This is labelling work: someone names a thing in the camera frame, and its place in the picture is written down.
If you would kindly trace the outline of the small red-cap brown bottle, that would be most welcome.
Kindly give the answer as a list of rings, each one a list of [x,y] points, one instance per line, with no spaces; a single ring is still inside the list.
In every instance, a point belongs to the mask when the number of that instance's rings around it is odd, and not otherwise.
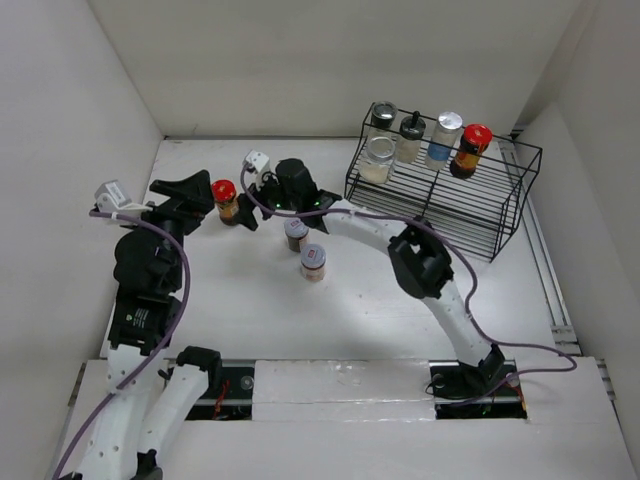
[[[239,211],[239,205],[234,183],[228,179],[219,179],[212,183],[211,190],[220,220],[225,225],[235,225],[235,216]]]

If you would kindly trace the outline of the grey-lid dark sauce jar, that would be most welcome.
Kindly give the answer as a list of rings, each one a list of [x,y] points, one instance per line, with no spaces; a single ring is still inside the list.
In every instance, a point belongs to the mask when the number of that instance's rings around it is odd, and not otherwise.
[[[300,253],[306,245],[309,235],[309,228],[298,218],[289,218],[284,222],[284,233],[288,248],[296,253]]]

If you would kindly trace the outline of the silver-lid white powder jar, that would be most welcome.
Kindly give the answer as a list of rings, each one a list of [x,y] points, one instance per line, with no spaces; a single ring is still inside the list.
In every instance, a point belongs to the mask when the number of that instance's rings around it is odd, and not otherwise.
[[[360,161],[360,176],[373,184],[388,181],[395,162],[395,144],[387,136],[371,137],[366,141],[365,153]]]

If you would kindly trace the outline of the black-pump-lid spice jar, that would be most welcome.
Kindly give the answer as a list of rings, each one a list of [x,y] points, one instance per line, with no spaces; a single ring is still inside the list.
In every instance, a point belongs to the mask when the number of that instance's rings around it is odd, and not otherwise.
[[[419,111],[402,119],[396,139],[397,161],[413,163],[417,159],[425,130],[426,123]]]

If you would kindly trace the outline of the silver-lid blue-label jar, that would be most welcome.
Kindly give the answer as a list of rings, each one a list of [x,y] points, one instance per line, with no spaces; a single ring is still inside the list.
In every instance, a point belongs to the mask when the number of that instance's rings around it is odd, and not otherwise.
[[[430,169],[439,171],[446,166],[462,126],[463,120],[459,114],[452,111],[439,114],[425,158],[425,164]]]

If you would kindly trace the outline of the red-lid brown sauce bottle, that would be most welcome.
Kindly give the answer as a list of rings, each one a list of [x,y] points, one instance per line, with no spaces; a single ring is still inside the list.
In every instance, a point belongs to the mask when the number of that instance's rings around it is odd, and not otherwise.
[[[459,179],[472,177],[492,139],[493,133],[487,126],[478,123],[468,125],[462,133],[459,147],[450,163],[451,175]]]

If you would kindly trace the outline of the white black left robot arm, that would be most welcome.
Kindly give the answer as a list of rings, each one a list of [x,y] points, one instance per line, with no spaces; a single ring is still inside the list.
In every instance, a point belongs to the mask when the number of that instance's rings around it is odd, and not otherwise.
[[[165,351],[191,290],[184,239],[215,207],[210,174],[153,181],[161,204],[137,204],[103,183],[89,214],[126,228],[114,250],[118,284],[107,340],[107,394],[62,454],[56,479],[160,479],[190,410],[222,387],[219,352],[189,346],[168,371]]]

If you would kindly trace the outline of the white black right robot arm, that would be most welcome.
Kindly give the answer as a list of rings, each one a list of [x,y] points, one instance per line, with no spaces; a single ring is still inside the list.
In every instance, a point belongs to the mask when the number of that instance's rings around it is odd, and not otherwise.
[[[272,165],[266,155],[252,151],[241,172],[255,180],[242,186],[239,224],[256,230],[254,211],[259,209],[263,219],[292,218],[385,254],[399,287],[426,305],[449,338],[458,362],[453,374],[461,388],[457,398],[478,397],[498,387],[504,355],[472,319],[454,280],[450,250],[428,221],[376,214],[322,190],[297,158]]]

